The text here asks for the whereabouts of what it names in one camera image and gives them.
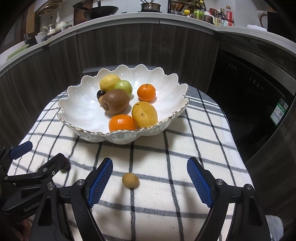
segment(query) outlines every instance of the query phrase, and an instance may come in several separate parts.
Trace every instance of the person's finger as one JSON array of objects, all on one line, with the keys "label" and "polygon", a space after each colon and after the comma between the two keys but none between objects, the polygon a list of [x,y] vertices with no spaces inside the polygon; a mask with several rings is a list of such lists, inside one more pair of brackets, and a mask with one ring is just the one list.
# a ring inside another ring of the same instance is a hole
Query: person's finger
[{"label": "person's finger", "polygon": [[20,231],[18,231],[17,229],[15,229],[15,228],[13,228],[13,227],[11,227],[11,230],[15,233],[15,235],[17,236],[17,238],[18,238],[20,241],[24,241],[23,236],[22,236],[22,234],[21,234]]},{"label": "person's finger", "polygon": [[29,219],[25,219],[21,222],[22,226],[23,226],[23,230],[22,230],[22,236],[24,241],[29,241],[30,238],[30,232],[31,232],[31,224],[29,222]]}]

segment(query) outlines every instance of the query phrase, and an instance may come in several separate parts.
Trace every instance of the tablecloth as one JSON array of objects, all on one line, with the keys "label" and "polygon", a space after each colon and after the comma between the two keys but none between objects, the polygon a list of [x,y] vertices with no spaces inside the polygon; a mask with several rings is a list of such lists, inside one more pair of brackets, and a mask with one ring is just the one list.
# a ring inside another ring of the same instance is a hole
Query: tablecloth
[{"label": "tablecloth", "polygon": [[[201,202],[187,173],[188,158],[197,157],[215,178],[229,185],[242,187],[251,184],[251,179],[223,111],[193,87],[189,86],[186,96],[189,105],[164,132],[117,145],[87,142],[59,121],[58,100],[67,97],[65,91],[42,111],[22,141],[30,140],[32,151],[13,161],[8,174],[35,172],[61,152],[71,162],[70,171],[60,171],[53,178],[61,187],[86,178],[105,157],[110,157],[114,164],[112,176],[99,204],[92,209],[106,240],[194,240],[209,209]],[[123,185],[126,172],[138,175],[138,188],[127,189]],[[219,240],[227,236],[233,208],[230,204]],[[70,204],[67,213],[75,240],[81,240]]]}]

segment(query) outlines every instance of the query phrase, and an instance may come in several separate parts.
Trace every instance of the brown cutting board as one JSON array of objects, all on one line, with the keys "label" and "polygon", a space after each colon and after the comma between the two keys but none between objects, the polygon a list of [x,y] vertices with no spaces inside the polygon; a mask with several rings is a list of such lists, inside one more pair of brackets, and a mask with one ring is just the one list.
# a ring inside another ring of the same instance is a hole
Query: brown cutting board
[{"label": "brown cutting board", "polygon": [[[93,0],[85,0],[82,2],[82,6],[87,8],[92,8],[92,4],[93,4]],[[84,10],[74,9],[74,26],[87,21],[83,13],[84,13]]]}]

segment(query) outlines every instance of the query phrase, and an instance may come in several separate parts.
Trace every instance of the metal screw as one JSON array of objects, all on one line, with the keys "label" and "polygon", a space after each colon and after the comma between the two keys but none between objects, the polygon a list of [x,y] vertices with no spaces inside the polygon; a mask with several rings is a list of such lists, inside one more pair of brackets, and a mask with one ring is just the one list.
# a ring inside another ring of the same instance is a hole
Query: metal screw
[{"label": "metal screw", "polygon": [[84,184],[84,180],[83,179],[79,179],[77,182],[77,185],[81,186]]},{"label": "metal screw", "polygon": [[252,185],[251,184],[246,184],[246,188],[249,190],[252,190]]},{"label": "metal screw", "polygon": [[224,181],[223,181],[222,179],[217,179],[217,180],[216,180],[216,183],[217,183],[218,185],[223,185],[223,184],[224,184]]},{"label": "metal screw", "polygon": [[48,190],[52,190],[55,188],[55,184],[50,184],[47,188],[48,188]]}]

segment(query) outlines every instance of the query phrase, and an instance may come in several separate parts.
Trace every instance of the hand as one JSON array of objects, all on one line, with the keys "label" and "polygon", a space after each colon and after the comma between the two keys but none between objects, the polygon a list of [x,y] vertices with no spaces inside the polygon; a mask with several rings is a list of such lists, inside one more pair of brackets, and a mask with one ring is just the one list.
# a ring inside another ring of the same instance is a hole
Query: hand
[{"label": "hand", "polygon": [[30,232],[31,232],[31,224],[29,223],[29,219],[25,219],[18,223],[18,226],[21,230],[16,230],[15,228],[11,227],[15,235],[18,237],[20,241],[29,241]]}]

